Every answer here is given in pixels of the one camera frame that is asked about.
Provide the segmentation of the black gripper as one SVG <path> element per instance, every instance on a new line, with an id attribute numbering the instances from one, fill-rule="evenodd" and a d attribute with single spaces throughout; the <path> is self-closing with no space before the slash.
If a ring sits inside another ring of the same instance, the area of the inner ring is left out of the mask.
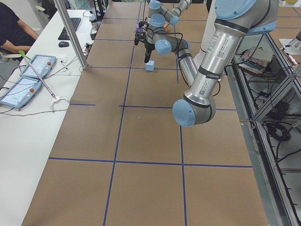
<path id="1" fill-rule="evenodd" d="M 150 61 L 151 53 L 155 49 L 153 40 L 148 35 L 144 37 L 144 46 L 146 48 L 144 63 L 148 63 Z"/>

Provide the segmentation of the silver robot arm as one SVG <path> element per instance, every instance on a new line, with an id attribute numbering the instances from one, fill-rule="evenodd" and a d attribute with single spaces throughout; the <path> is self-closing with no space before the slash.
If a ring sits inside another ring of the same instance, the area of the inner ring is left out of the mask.
<path id="1" fill-rule="evenodd" d="M 190 7 L 191 3 L 191 0 L 181 0 L 172 10 L 169 10 L 160 1 L 149 0 L 147 22 L 154 27 L 163 27 L 165 22 L 175 26 L 181 14 Z"/>
<path id="2" fill-rule="evenodd" d="M 146 56 L 156 50 L 160 55 L 175 53 L 189 90 L 173 105 L 175 121 L 184 127 L 209 122 L 216 107 L 212 91 L 221 79 L 223 69 L 233 57 L 239 40 L 246 35 L 273 31 L 277 25 L 276 0 L 218 0 L 211 6 L 216 13 L 215 31 L 199 65 L 184 39 L 169 36 L 164 24 L 176 25 L 181 13 L 191 5 L 182 0 L 172 9 L 160 1 L 149 2 L 148 24 L 144 39 Z"/>

